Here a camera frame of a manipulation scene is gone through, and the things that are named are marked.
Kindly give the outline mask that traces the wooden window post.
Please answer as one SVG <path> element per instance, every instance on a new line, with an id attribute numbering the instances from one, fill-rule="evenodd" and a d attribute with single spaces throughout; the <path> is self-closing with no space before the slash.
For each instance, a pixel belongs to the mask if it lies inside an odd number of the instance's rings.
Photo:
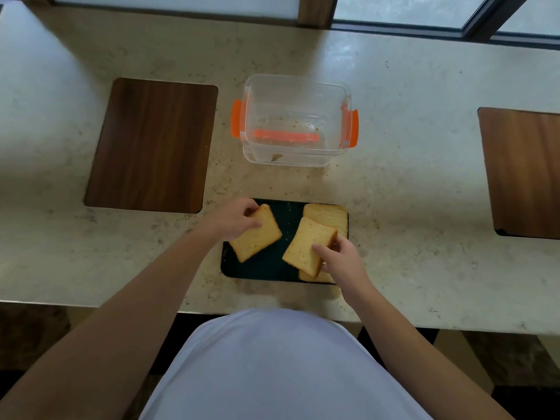
<path id="1" fill-rule="evenodd" d="M 299 0 L 297 25 L 314 29 L 330 29 L 338 0 Z"/>

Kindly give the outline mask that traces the brown wooden placemat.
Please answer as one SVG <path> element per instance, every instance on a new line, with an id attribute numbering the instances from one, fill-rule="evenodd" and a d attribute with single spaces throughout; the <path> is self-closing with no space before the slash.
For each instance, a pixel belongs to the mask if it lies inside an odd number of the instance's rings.
<path id="1" fill-rule="evenodd" d="M 218 87 L 119 77 L 108 100 L 83 203 L 199 213 Z"/>
<path id="2" fill-rule="evenodd" d="M 560 240 L 560 113 L 477 111 L 500 236 Z"/>

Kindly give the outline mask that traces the dark window frame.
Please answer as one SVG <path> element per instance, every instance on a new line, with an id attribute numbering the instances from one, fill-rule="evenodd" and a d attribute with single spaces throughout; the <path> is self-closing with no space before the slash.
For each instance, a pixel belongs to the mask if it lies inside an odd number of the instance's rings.
<path id="1" fill-rule="evenodd" d="M 504 25 L 532 0 L 482 0 L 471 15 L 453 26 L 432 23 L 396 22 L 389 20 L 357 20 L 335 17 L 338 0 L 334 2 L 330 30 L 426 40 L 482 43 L 516 48 L 539 48 L 560 52 L 560 0 L 552 0 L 548 8 L 556 14 L 555 31 L 538 32 L 504 30 Z"/>

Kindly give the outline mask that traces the person's right hand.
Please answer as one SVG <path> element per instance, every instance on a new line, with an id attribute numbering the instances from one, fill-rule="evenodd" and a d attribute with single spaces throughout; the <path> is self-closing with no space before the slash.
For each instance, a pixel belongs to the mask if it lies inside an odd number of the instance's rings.
<path id="1" fill-rule="evenodd" d="M 351 307 L 375 290 L 357 248 L 345 237 L 338 235 L 329 248 L 330 261 L 324 261 L 326 271 L 341 289 Z"/>

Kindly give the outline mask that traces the person's white shirt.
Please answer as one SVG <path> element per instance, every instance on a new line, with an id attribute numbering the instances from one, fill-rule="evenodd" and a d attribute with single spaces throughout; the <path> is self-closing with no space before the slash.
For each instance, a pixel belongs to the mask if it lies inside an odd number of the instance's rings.
<path id="1" fill-rule="evenodd" d="M 139 420 L 432 420 L 344 327 L 288 309 L 200 325 Z"/>

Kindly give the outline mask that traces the person's left forearm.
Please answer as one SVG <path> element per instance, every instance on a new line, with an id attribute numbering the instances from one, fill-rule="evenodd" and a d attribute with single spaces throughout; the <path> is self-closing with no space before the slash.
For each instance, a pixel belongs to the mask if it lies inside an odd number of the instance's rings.
<path id="1" fill-rule="evenodd" d="M 187 232 L 51 347 L 0 400 L 0 420 L 120 420 L 202 261 L 228 239 Z"/>

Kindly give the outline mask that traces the clear container with orange clips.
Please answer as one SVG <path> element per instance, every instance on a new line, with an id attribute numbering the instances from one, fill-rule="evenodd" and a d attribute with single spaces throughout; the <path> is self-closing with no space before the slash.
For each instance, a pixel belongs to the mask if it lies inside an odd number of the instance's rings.
<path id="1" fill-rule="evenodd" d="M 308 77 L 254 74 L 234 100 L 230 133 L 251 163 L 323 168 L 358 143 L 349 87 Z"/>

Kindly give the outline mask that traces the toasted bread slice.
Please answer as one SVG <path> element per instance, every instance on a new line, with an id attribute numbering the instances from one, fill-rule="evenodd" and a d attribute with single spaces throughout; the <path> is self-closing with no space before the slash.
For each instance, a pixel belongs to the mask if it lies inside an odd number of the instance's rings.
<path id="1" fill-rule="evenodd" d="M 247 230 L 238 238 L 229 241 L 240 262 L 247 261 L 282 237 L 282 232 L 268 204 L 260 205 L 255 212 L 250 214 L 250 217 L 260 220 L 261 227 Z"/>
<path id="2" fill-rule="evenodd" d="M 303 270 L 299 270 L 298 271 L 298 278 L 301 281 L 304 282 L 310 282 L 310 283 L 328 283 L 328 284 L 335 284 L 332 276 L 325 272 L 325 271 L 321 271 L 317 277 L 313 277 L 312 275 L 307 274 L 305 271 Z"/>
<path id="3" fill-rule="evenodd" d="M 348 211 L 342 205 L 306 204 L 303 217 L 312 219 L 322 225 L 335 227 L 340 235 L 348 238 Z"/>
<path id="4" fill-rule="evenodd" d="M 282 256 L 282 260 L 315 278 L 321 272 L 324 261 L 313 251 L 312 245 L 330 246 L 337 235 L 337 228 L 322 225 L 312 219 L 303 217 L 299 222 L 295 236 Z"/>

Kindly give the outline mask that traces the person's right forearm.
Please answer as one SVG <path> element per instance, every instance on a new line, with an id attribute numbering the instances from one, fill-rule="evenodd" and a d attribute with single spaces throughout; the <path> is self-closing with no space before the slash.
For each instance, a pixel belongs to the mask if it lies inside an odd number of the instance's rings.
<path id="1" fill-rule="evenodd" d="M 432 346 L 371 283 L 342 287 L 388 372 L 434 420 L 515 420 Z"/>

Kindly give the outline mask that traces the dark green tray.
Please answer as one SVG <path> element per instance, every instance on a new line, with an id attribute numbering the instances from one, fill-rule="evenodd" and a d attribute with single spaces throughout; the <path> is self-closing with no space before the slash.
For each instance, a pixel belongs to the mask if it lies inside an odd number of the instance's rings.
<path id="1" fill-rule="evenodd" d="M 221 273 L 229 278 L 258 281 L 300 282 L 297 268 L 282 260 L 282 256 L 296 234 L 303 217 L 304 202 L 275 199 L 256 199 L 257 204 L 268 204 L 272 210 L 282 237 L 269 247 L 258 252 L 244 263 L 237 260 L 231 245 L 225 242 L 221 252 Z"/>

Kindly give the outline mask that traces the person's left hand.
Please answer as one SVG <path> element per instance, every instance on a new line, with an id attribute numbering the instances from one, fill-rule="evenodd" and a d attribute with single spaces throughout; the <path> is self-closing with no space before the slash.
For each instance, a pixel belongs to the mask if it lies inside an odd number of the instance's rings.
<path id="1" fill-rule="evenodd" d="M 214 243 L 230 241 L 247 231 L 242 229 L 242 216 L 249 216 L 258 208 L 254 199 L 235 198 L 206 215 L 198 228 Z"/>

